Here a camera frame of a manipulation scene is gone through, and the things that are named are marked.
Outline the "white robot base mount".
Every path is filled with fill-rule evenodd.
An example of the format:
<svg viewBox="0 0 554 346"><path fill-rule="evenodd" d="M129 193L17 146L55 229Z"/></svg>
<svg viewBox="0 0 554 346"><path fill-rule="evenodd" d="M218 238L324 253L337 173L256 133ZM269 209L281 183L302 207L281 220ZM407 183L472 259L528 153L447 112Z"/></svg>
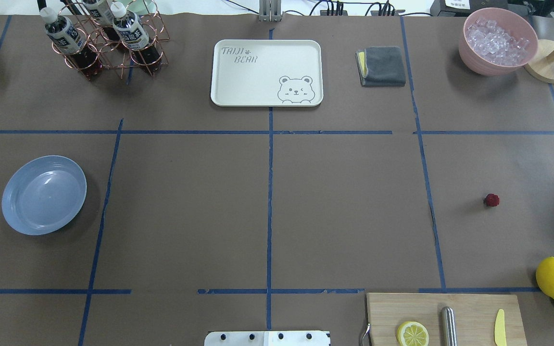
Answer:
<svg viewBox="0 0 554 346"><path fill-rule="evenodd" d="M330 346L330 332L294 331L215 331L207 334L205 346Z"/></svg>

